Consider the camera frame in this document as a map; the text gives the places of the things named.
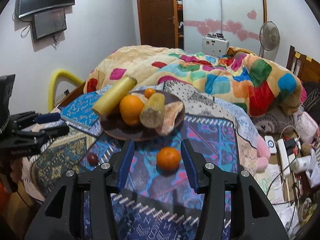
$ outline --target colorful blanket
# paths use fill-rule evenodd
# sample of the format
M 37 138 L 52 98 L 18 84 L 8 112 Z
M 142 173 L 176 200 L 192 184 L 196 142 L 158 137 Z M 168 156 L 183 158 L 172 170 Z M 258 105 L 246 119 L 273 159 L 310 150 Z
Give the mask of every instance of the colorful blanket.
M 279 105 L 287 115 L 298 110 L 299 79 L 284 67 L 243 49 L 230 47 L 219 58 L 181 49 L 123 47 L 104 59 L 89 75 L 84 93 L 115 84 L 124 74 L 138 86 L 167 80 L 191 84 L 201 92 L 240 106 L 249 116 L 265 114 Z

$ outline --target fruit plate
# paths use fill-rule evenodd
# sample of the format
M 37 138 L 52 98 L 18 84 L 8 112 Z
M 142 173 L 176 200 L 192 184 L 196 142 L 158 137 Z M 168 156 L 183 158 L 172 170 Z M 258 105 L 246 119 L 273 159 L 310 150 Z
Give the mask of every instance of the fruit plate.
M 161 93 L 165 97 L 165 104 L 181 101 L 177 96 L 168 92 L 156 90 L 157 93 Z M 135 91 L 135 93 L 144 94 L 144 90 Z M 183 105 L 183 109 L 178 114 L 174 127 L 176 128 L 182 123 L 186 109 Z M 153 140 L 160 135 L 155 129 L 149 129 L 139 124 L 135 127 L 127 125 L 120 114 L 109 115 L 108 117 L 100 116 L 101 127 L 105 133 L 118 140 L 132 139 L 135 142 Z

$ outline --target white box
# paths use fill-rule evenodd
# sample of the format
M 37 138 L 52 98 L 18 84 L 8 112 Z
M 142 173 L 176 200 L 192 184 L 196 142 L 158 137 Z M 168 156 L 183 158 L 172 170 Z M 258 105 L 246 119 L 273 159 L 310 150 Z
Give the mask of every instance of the white box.
M 202 38 L 202 53 L 213 57 L 222 57 L 229 48 L 229 41 L 218 38 L 216 35 L 207 35 Z

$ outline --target yellow cylinder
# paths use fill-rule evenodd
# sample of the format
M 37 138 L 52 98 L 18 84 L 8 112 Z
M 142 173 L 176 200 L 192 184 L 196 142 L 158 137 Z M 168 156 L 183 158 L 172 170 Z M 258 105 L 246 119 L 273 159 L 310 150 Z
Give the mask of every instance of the yellow cylinder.
M 135 78 L 124 76 L 113 87 L 111 87 L 99 100 L 94 104 L 92 110 L 97 115 L 108 116 L 112 110 L 120 103 L 121 99 L 137 84 Z

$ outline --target pillow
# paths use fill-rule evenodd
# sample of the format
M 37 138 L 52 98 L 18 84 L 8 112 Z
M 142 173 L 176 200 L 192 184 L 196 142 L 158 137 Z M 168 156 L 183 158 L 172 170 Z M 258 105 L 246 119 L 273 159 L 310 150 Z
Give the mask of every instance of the pillow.
M 301 141 L 309 144 L 319 135 L 319 126 L 307 112 L 298 116 L 296 129 L 300 134 Z

